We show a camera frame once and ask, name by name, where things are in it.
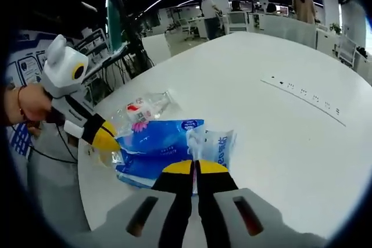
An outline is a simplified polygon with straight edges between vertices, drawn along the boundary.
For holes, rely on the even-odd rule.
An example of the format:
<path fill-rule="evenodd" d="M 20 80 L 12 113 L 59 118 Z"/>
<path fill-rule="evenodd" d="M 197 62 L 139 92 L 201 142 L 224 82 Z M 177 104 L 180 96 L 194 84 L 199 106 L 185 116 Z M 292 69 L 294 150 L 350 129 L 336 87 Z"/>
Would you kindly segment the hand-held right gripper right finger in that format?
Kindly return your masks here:
<path fill-rule="evenodd" d="M 237 187 L 226 167 L 198 160 L 195 171 L 208 247 L 290 247 L 291 230 L 279 210 Z"/>

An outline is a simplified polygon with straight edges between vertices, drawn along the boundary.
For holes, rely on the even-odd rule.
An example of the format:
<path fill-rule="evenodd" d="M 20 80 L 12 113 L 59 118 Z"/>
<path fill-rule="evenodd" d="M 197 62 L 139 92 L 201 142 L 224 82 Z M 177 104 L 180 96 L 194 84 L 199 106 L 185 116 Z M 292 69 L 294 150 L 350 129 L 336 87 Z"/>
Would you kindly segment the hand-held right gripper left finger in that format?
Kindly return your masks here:
<path fill-rule="evenodd" d="M 194 162 L 163 169 L 150 189 L 141 189 L 112 208 L 107 247 L 181 247 L 191 215 Z"/>

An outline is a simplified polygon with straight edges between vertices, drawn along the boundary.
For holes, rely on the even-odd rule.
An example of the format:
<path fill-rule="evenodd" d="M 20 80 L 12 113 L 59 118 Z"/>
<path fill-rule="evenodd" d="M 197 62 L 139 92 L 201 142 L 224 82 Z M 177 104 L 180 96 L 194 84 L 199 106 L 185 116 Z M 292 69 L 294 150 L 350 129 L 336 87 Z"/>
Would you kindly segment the person's left hand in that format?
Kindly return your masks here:
<path fill-rule="evenodd" d="M 65 121 L 63 114 L 52 107 L 52 98 L 40 83 L 17 89 L 17 105 L 24 121 L 45 121 L 56 125 Z"/>

